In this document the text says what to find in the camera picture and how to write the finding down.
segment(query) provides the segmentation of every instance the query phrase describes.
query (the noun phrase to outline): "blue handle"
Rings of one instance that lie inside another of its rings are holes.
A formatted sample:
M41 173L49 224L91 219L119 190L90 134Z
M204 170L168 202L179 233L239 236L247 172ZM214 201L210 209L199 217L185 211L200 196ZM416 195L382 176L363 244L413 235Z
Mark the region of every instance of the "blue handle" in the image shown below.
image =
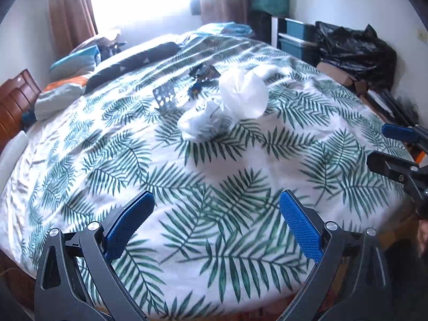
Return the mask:
M113 217L110 230L104 233L104 258L107 262L120 258L132 235L154 208L155 197L146 191L132 199Z
M393 124L384 124L382 127L382 135L390 139L408 143L416 143L419 139L418 134L413 128L405 128Z
M324 225L319 215L315 210L305 208L290 190L282 192L280 196L280 211L306 258L319 263L323 256L321 235L314 226L321 223Z

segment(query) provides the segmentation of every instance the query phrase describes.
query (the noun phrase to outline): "orange pillow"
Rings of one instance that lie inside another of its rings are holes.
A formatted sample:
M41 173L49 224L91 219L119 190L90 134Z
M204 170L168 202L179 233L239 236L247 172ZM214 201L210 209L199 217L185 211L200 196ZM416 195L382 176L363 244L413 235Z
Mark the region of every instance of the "orange pillow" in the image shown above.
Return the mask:
M56 81L54 83L49 84L44 89L43 92L45 93L47 91L51 91L53 89L60 87L63 84L67 84L67 83L75 83L75 84L79 84L81 87L84 87L86 85L86 83L88 83L88 79L85 76L77 76L77 77L72 77L69 79L62 79L60 81Z

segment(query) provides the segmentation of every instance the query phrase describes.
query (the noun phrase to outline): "blue storage bin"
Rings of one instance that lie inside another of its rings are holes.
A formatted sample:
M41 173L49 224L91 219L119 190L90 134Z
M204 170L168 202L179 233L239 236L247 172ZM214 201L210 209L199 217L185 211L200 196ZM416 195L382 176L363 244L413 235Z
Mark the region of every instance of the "blue storage bin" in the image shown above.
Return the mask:
M287 35L303 41L316 42L315 25L305 24L290 18L286 18L285 21L287 23Z
M320 62L320 51L316 43L304 41L287 34L278 34L280 36L281 49L300 59L305 63L316 67Z

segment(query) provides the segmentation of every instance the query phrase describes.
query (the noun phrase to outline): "wall socket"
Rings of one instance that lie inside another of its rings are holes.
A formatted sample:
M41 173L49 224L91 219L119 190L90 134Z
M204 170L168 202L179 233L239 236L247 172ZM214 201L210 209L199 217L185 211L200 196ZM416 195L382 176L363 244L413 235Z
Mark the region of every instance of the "wall socket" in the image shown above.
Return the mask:
M419 38L422 42L424 42L424 43L428 44L428 32L427 32L426 30L424 30L424 29L419 29L419 30L418 30L418 38Z

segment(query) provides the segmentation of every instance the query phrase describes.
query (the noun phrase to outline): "screw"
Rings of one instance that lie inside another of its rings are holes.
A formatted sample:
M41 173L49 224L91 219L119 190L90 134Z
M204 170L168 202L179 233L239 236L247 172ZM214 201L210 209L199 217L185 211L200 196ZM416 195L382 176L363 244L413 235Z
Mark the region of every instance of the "screw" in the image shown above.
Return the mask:
M88 229L90 231L96 231L98 228L100 228L100 224L98 222L91 222L88 224Z
M51 236L51 237L54 237L55 235L57 235L59 233L59 229L58 228L54 228L54 229L51 229L51 231L49 232L49 235Z
M328 230L335 231L337 230L337 224L334 222L327 222L326 227Z
M376 231L373 228L367 228L365 231L367 232L368 235L372 237L376 235Z

